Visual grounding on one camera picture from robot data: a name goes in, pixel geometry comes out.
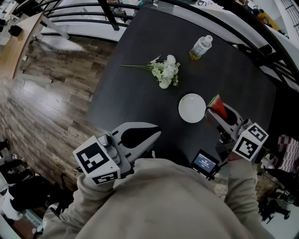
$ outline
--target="small screen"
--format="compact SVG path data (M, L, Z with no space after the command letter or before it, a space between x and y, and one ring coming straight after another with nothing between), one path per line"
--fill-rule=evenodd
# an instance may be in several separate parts
M209 160L207 157L205 157L202 154L199 154L197 158L194 160L194 163L197 166L200 166L202 169L210 173L212 169L215 167L216 163L213 161Z

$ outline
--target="dark table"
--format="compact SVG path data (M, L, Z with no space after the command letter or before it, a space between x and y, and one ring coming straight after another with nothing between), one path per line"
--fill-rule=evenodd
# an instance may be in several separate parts
M200 60L191 60L189 50L206 35L214 39L212 48ZM178 87L161 89L151 72L121 66L147 64L159 55L164 60L169 54L181 63ZM190 124L178 113L178 103L188 93L199 94L206 105L219 93L244 119L251 118L267 130L276 87L249 58L213 33L176 16L142 8L102 74L87 120L109 131L130 121L156 124L163 132L155 150L170 155L178 149L191 161L203 149L218 158L217 130L206 119Z

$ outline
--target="yellow liquid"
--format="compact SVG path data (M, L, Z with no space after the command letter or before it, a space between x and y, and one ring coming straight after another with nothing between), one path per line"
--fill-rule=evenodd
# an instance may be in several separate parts
M192 50L189 51L189 57L194 61L197 61L200 59L200 56L195 55Z

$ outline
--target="beige sweatshirt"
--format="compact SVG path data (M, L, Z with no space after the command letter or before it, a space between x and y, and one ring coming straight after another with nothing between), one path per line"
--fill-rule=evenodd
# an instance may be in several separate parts
M44 228L43 239L272 239L262 227L256 172L231 162L225 202L203 176L166 159L138 159L113 189L78 178L74 202Z

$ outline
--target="metal railing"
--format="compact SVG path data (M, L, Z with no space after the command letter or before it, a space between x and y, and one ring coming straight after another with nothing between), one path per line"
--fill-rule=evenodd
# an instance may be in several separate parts
M286 11L288 12L293 22L293 26L296 29L296 32L299 36L299 11L295 6L296 3L293 3L291 0L281 0L281 2L283 3Z
M34 0L27 0L25 4L21 4L17 11L24 12L26 8L30 7L30 3ZM93 19L56 19L52 20L53 22L94 22L101 24L110 24L114 30L118 31L122 27L127 27L127 21L133 19L133 16L129 16L124 14L122 11L120 14L116 14L113 12L116 8L128 8L139 10L140 7L136 5L128 5L122 3L107 3L106 0L98 0L98 2L93 3L76 3L65 6L59 6L58 3L60 0L42 0L42 2L38 5L34 5L31 7L31 10L35 10L36 13L44 12L48 18L55 17L67 17L67 16L80 16L80 15L96 15L96 16L104 16L106 20L93 20ZM265 65L271 68L279 77L279 79L285 84L285 86L289 86L286 79L294 82L298 85L299 81L299 70L294 63L293 59L290 57L289 53L280 43L280 41L273 35L273 33L262 24L252 13L243 8L240 4L236 3L233 0L214 0L220 6L223 6L225 10L229 10L247 24L249 24L257 33L259 33L268 43L269 45L258 48L254 43L252 43L249 39L247 39L244 35L238 32L236 29L226 24L222 20L216 18L215 16L202 11L198 8L195 8L187 3L181 2L179 0L163 0L163 2L170 3L182 8L185 8L191 12L197 13L221 27L228 30L230 33L234 34L238 37L242 42L246 44L246 46L240 46L240 50L246 54L250 59L257 65L262 66ZM101 7L103 12L69 12L69 13L60 13L56 14L55 10L73 8L73 7Z

